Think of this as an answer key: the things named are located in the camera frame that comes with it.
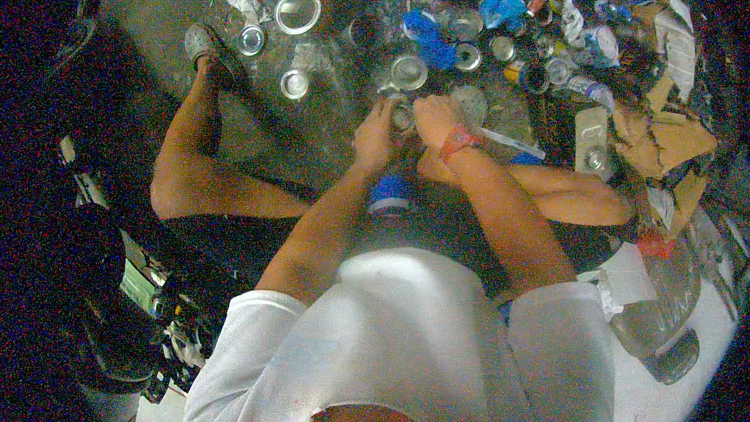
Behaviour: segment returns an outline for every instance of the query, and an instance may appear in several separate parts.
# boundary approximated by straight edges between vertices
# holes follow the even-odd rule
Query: red bracelet
[[[440,149],[440,159],[448,163],[448,157],[455,154],[464,147],[480,147],[484,144],[484,137],[472,134],[464,124],[456,124],[453,130],[445,138],[443,147]]]

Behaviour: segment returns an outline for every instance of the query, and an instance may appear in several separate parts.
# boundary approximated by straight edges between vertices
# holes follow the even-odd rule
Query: gray shoe
[[[223,43],[219,34],[206,23],[193,23],[185,31],[185,52],[193,63],[193,69],[198,70],[198,58],[206,54],[213,54],[227,68],[235,84],[239,88],[249,85],[250,77],[245,66],[237,56]]]

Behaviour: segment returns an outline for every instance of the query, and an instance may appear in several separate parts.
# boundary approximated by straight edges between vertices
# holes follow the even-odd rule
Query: leg
[[[197,214],[282,218],[301,216],[309,204],[270,183],[220,166],[213,158],[220,134],[218,90],[226,70],[211,54],[198,58],[190,93],[164,138],[151,184],[161,219]]]
[[[535,165],[508,165],[507,169],[548,220],[621,225],[632,216],[630,203],[597,177]],[[429,150],[419,160],[417,171],[427,179],[457,186],[453,173]]]

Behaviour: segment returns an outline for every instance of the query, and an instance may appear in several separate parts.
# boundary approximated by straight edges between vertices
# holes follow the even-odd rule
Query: person
[[[601,298],[455,103],[414,103],[419,136],[472,204],[514,288],[508,329],[479,278],[416,248],[341,262],[389,163],[391,106],[355,134],[342,178],[297,221],[254,290],[232,299],[186,420],[609,420],[614,369]]]
[[[241,63],[204,23],[191,25],[185,51],[196,70],[192,88],[175,113],[157,156],[151,184],[152,207],[176,236],[222,265],[239,290],[254,287],[318,193],[288,181],[250,176],[216,160],[221,117],[218,99],[225,89],[248,80]],[[531,196],[558,237],[561,225],[620,225],[631,216],[627,201],[598,178],[532,165],[504,168]],[[458,187],[455,174],[434,150],[420,158],[422,181]],[[422,224],[432,233],[423,247],[450,256],[481,273],[497,262],[470,206],[424,196]],[[566,252],[576,255],[582,237],[575,232]],[[205,282],[224,281],[215,274]]]

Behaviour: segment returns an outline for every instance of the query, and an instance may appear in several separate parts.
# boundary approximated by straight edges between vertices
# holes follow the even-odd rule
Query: hand
[[[391,154],[391,109],[394,101],[381,98],[364,122],[354,132],[357,150],[355,165],[367,172],[377,172],[388,164]]]
[[[451,97],[430,95],[414,102],[414,124],[419,137],[436,153],[453,127],[460,123],[458,104]]]

